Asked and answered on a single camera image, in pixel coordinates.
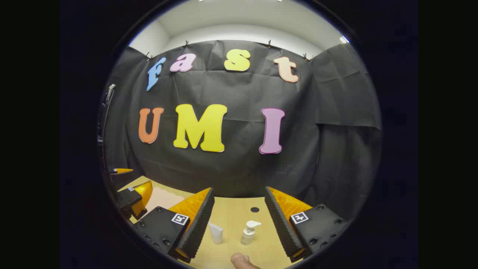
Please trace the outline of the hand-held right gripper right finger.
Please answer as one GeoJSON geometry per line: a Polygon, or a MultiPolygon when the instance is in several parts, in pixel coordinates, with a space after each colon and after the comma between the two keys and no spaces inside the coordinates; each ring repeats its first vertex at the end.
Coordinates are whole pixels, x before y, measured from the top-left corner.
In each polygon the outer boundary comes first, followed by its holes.
{"type": "Polygon", "coordinates": [[[324,204],[313,207],[269,186],[265,187],[264,200],[291,262],[323,252],[349,225],[324,204]]]}

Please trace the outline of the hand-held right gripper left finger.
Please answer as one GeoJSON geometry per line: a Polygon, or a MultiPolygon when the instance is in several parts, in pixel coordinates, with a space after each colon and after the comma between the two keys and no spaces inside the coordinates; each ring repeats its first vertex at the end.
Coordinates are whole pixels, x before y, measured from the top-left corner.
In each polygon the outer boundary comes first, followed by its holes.
{"type": "Polygon", "coordinates": [[[155,252],[190,263],[208,227],[215,203],[213,192],[206,188],[170,209],[157,206],[133,227],[155,252]]]}

